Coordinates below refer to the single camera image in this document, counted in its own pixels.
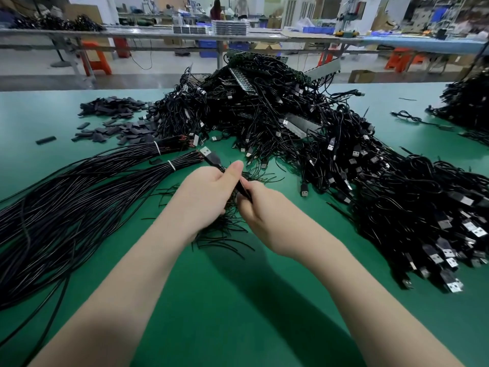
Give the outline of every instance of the green table surface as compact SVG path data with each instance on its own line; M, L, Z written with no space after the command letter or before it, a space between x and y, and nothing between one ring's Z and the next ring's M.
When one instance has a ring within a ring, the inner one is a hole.
M406 123L389 115L407 110L427 121L428 104L439 106L442 83L331 85L330 92L357 88L350 106L376 126L376 136L398 150L424 154L473 172L489 175L489 149L457 132ZM145 101L163 97L164 89L98 91L23 91L0 93L0 198L6 197L69 164L115 146L91 141L73 143L76 126L104 118L77 117L79 104L96 97L131 96ZM416 101L400 99L410 98ZM55 135L58 140L38 146L34 142ZM226 164L243 159L231 149L231 140L208 142ZM181 182L195 167L176 172L162 182ZM402 290L392 279L384 258L354 227L325 202L328 195L299 195L299 178L271 162L267 172L280 182L271 185L339 238L352 254L415 317L467 366L487 365L489 357L489 267L477 270L461 264L458 277L465 284L460 294L443 294L429 281L412 274L414 289ZM159 209L158 199L147 201L138 213L109 237L95 255L77 270L48 334L52 337L104 277L138 240ZM334 303L315 277L293 260L279 257L260 244L252 233L237 236L252 245L237 255L212 247L192 252L187 248L177 263L151 317L132 365L315 366L363 365ZM11 332L40 302L48 290L20 305L0 312L0 339ZM53 298L16 337L0 349L2 366L17 366L39 338L54 308Z

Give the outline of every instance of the person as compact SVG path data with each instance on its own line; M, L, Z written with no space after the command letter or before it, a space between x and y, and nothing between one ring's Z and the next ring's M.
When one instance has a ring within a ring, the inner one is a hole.
M249 7L247 0L236 0L234 13L238 16L238 20L247 19L249 15Z
M368 366L462 366L339 240L280 192L243 179L242 170L235 161L225 173L211 166L192 172L30 366L129 365L176 259L223 212L240 179L253 201L238 196L241 216L270 250L321 281Z
M214 6L211 9L211 20L221 20L221 1L214 0Z

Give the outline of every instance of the human hand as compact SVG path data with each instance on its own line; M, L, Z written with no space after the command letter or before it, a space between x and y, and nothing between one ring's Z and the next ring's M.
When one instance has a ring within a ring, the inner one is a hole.
M297 259L308 230L322 228L282 193L258 181L244 181L253 203L238 194L238 209L251 230L273 252Z
M242 170L242 161L233 162L225 173L212 166L199 167L185 178L157 220L184 234L189 243L223 213Z

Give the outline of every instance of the person's right hand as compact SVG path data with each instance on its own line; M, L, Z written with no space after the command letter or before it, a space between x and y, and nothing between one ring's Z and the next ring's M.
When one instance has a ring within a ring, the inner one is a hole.
M305 232L314 229L317 223L282 193L259 181L243 178L241 181L253 203L238 194L238 209L253 233L273 252L297 259L306 241Z

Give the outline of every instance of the white cable tie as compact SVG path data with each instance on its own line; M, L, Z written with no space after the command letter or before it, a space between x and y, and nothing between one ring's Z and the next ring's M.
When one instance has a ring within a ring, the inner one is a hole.
M158 143L156 143L156 141L154 141L153 143L156 145L156 149L158 149L158 153L159 153L159 155L161 155L161 152L159 151Z
M172 166L172 167L173 167L173 171L176 171L175 166L173 166L173 164L172 164L172 162L171 162L170 160L168 160L168 163L170 164L170 166Z

